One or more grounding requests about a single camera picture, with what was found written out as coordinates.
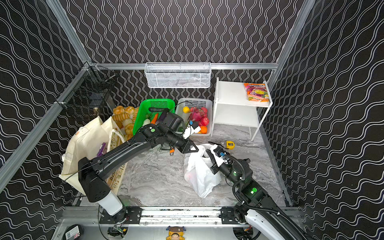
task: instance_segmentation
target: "lemon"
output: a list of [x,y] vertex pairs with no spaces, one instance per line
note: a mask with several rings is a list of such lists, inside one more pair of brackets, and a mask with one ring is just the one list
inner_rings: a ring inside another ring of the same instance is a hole
[[184,113],[189,113],[189,107],[183,107],[183,112]]

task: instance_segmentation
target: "black wire mesh basket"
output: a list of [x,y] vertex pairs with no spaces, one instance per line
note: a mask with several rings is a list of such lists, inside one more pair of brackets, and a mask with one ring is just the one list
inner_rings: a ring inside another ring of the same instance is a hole
[[116,72],[100,66],[91,66],[61,106],[65,114],[81,124],[97,116],[106,121],[112,111],[107,100],[116,82]]

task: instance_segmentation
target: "patterned wallpaper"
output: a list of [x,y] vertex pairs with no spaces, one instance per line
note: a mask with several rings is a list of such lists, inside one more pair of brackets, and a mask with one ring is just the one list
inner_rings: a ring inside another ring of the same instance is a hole
[[96,63],[277,62],[303,0],[61,0]]
[[[0,1],[1,166],[82,63],[44,0]],[[76,192],[58,185],[61,154],[78,129],[60,115],[0,193],[0,239],[50,239]]]
[[384,1],[317,0],[264,127],[316,239],[384,238]]
[[180,98],[204,98],[214,100],[216,78],[221,81],[241,81],[262,83],[267,81],[272,70],[212,70],[209,88],[149,88],[144,71],[123,70],[118,72],[112,98],[116,105],[139,106],[149,98],[170,98],[177,102]]

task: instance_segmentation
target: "green plastic basket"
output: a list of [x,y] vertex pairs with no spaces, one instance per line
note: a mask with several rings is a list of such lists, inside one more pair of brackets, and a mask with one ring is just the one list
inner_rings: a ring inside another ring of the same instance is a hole
[[159,99],[147,99],[144,100],[140,104],[139,112],[137,113],[137,117],[135,120],[135,125],[133,126],[133,135],[136,134],[136,132],[143,126],[144,120],[147,119],[147,116],[149,116],[149,120],[152,121],[152,119],[155,117],[156,113],[152,113],[149,111],[150,107],[155,108],[169,108],[169,110],[173,109],[171,113],[175,112],[175,102],[172,99],[167,98],[159,98]]

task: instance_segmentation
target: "figurine face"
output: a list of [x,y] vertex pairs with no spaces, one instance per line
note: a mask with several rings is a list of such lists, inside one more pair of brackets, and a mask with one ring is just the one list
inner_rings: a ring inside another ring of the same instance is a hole
[[177,233],[172,234],[172,236],[170,238],[171,238],[171,240],[179,240],[180,239],[180,237]]

